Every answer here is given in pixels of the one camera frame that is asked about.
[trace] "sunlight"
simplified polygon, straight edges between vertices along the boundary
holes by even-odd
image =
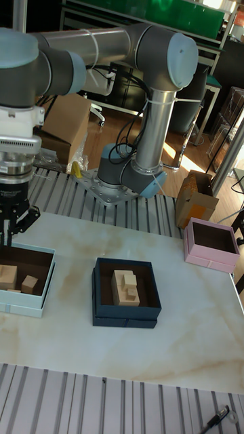
[[[167,154],[171,158],[174,159],[174,157],[176,156],[176,152],[175,152],[175,150],[170,145],[168,145],[167,143],[165,143],[163,149],[165,149],[165,151],[167,152]],[[197,170],[198,172],[204,173],[204,170],[201,169],[197,164],[193,163],[193,161],[191,161],[188,157],[186,157],[186,155],[184,155],[183,158],[182,158],[181,167],[183,167],[184,169],[186,169],[188,172],[190,170]]]

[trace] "pink box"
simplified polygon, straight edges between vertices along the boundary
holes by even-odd
[[[184,230],[185,261],[232,273],[240,257],[231,226],[191,218]]]

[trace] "pen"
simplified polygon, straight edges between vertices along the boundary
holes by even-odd
[[[223,410],[221,410],[220,412],[216,413],[215,416],[213,416],[212,419],[209,420],[209,422],[207,423],[207,425],[205,427],[203,427],[203,429],[201,430],[201,432],[199,434],[204,434],[206,433],[208,430],[210,430],[212,427],[218,425],[222,419],[225,418],[225,416],[227,416],[227,414],[229,413],[230,409],[228,406],[225,406],[223,408]]]

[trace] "blue joint cap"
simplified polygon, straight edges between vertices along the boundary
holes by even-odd
[[[156,176],[157,182],[162,186],[167,178],[166,172],[161,172]],[[146,199],[150,199],[155,196],[159,191],[159,184],[154,179],[148,186],[140,193],[140,196],[145,197]]]

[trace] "green panel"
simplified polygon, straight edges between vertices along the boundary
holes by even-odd
[[[87,0],[83,3],[211,39],[217,37],[224,17],[224,12],[184,0]]]

